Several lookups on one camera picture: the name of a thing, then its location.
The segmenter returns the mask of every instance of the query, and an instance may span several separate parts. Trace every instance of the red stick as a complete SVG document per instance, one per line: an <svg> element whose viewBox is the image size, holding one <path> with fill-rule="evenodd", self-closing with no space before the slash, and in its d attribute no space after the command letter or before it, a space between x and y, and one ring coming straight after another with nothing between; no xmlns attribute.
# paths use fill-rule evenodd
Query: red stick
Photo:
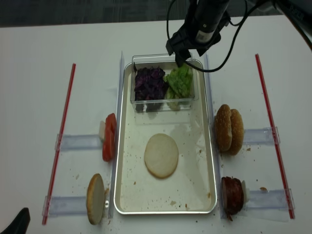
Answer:
<svg viewBox="0 0 312 234"><path fill-rule="evenodd" d="M265 82L264 82L264 76L263 76L263 72L262 72L262 67L261 67L261 63L260 63L259 54L255 55L255 60L257 62L257 66L258 66L258 72L259 72L260 81L261 81L261 85L262 85L262 90L263 90L265 104L267 106L267 111L268 111L268 115L269 115L270 125L271 125L272 129L275 129L275 125L274 125L274 121L273 121L273 115L272 115L271 106L270 106L270 102L269 102L269 96L268 96L267 88L266 88L266 85L265 85ZM276 141L276 133L275 133L275 131L273 131L273 137L274 137L274 140ZM281 151L280 151L280 148L279 148L279 144L275 144L275 150L276 150L276 155L277 155L279 169L281 171L281 176L282 176L282 180L283 180L284 189L286 190L286 199L287 199L288 207L289 207L289 216L290 216L291 219L294 219L294 210L293 210L293 206L292 206L292 203L291 203L291 200L290 200L291 196L289 194L289 187L288 187L288 183L287 183L287 179L286 179L286 173L285 173L285 169L284 169L284 164L283 164L282 154L281 154Z"/></svg>
<svg viewBox="0 0 312 234"><path fill-rule="evenodd" d="M69 98L70 98L70 93L72 91L73 82L74 82L75 69L76 69L76 64L73 63L72 73L70 75L70 80L69 80L69 84L68 84L67 97L66 97L66 102L65 102L65 106L64 106L63 118L62 118L62 123L60 125L60 130L59 130L59 135L58 135L59 138L58 138L57 144L60 143L60 139L61 139L61 137L63 135L63 132L64 132L66 116L67 116L67 110L68 110L68 104L69 104ZM48 219L48 211L49 211L48 204L50 203L51 196L52 196L52 191L53 191L53 185L54 185L54 179L55 179L55 174L56 174L56 170L57 170L58 160L59 160L59 147L57 147L57 149L55 150L54 162L53 162L52 173L51 173L51 178L50 178L50 185L49 185L47 199L46 199L46 202L45 202L46 210L44 211L44 215L43 215L43 219L42 219L42 225L46 225L47 219Z"/></svg>

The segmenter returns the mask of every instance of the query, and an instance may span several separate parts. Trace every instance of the black object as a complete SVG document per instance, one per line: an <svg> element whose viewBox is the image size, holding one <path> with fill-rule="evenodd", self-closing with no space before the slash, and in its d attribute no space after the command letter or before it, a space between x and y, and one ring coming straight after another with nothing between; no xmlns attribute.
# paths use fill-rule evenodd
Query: black object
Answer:
<svg viewBox="0 0 312 234"><path fill-rule="evenodd" d="M0 234L25 234L30 222L28 208L23 208L12 223Z"/></svg>
<svg viewBox="0 0 312 234"><path fill-rule="evenodd" d="M189 49L196 49L202 56L212 45L221 40L220 31L229 24L225 10L230 0L190 0L184 24L167 41L168 54L176 53L175 61L180 67L191 57Z"/></svg>

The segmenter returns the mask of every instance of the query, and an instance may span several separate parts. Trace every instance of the metal baking tray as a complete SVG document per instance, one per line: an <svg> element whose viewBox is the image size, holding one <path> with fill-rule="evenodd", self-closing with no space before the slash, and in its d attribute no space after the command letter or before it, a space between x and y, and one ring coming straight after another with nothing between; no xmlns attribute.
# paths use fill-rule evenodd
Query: metal baking tray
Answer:
<svg viewBox="0 0 312 234"><path fill-rule="evenodd" d="M198 60L192 63L203 67ZM176 67L174 61L167 65ZM197 73L198 98L190 110L138 113L130 102L131 72L128 64L119 90L122 105L115 208L124 215L210 213L217 196L203 73ZM147 141L157 133L170 135L179 149L178 166L167 179L152 176L144 163Z"/></svg>

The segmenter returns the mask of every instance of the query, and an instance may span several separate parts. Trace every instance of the bread slice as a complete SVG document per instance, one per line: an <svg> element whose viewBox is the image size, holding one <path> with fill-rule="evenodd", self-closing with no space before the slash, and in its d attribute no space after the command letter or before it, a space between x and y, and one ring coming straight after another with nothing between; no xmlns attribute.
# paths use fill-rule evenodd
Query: bread slice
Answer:
<svg viewBox="0 0 312 234"><path fill-rule="evenodd" d="M166 134L153 135L147 142L144 162L149 172L157 178L166 178L175 170L179 151L175 140Z"/></svg>
<svg viewBox="0 0 312 234"><path fill-rule="evenodd" d="M219 150L225 152L229 150L232 143L231 110L223 104L214 118L214 128Z"/></svg>
<svg viewBox="0 0 312 234"><path fill-rule="evenodd" d="M103 215L105 191L103 179L95 174L89 183L87 191L87 213L89 222L93 225L100 223Z"/></svg>
<svg viewBox="0 0 312 234"><path fill-rule="evenodd" d="M231 110L231 127L232 127L232 143L228 153L237 155L243 145L244 140L244 124L243 119L238 110Z"/></svg>

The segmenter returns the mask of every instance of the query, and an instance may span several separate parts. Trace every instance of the tray rim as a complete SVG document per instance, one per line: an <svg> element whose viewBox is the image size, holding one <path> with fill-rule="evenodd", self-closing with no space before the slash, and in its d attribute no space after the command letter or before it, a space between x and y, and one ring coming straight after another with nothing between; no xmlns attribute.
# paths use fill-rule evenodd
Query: tray rim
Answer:
<svg viewBox="0 0 312 234"><path fill-rule="evenodd" d="M197 59L193 59L192 62L197 62L201 68L203 68L203 64L197 60ZM125 66L124 70L123 70L123 78L121 81L122 82L122 86L119 86L119 93L121 93L121 107L120 107L120 122L121 122L121 116L122 116L122 106L123 106L123 96L124 96L124 79L125 79L125 71L126 69L131 66L132 63L129 63ZM204 104L206 106L206 112L204 113L207 116L207 119L209 120L209 115L208 115L208 105L207 105L207 90L206 90L206 78L205 75L202 74L203 79L204 79L204 95L205 98L203 99ZM212 129L210 127L210 124L207 124L207 128L208 128L208 136L210 138L210 140L212 139ZM115 171L115 178L117 178L117 165L118 165L118 161L119 161L119 148L120 148L120 133L121 133L121 128L119 128L118 130L118 147L117 147L117 160L116 160L116 171ZM116 189L117 189L117 180L115 179L115 184L114 184L114 207L115 209L118 211L118 213L122 214L122 215L190 215L190 214L209 214L211 213L215 208L216 205L218 203L218 196L217 196L217 186L216 186L216 174L215 174L215 155L214 155L214 150L213 150L213 142L210 142L210 150L211 150L211 157L212 157L212 172L213 172L213 188L214 188L214 196L215 196L215 202L212 205L211 209L207 210L207 211L128 211L128 212L124 212L122 210L119 209L118 205L116 204Z"/></svg>

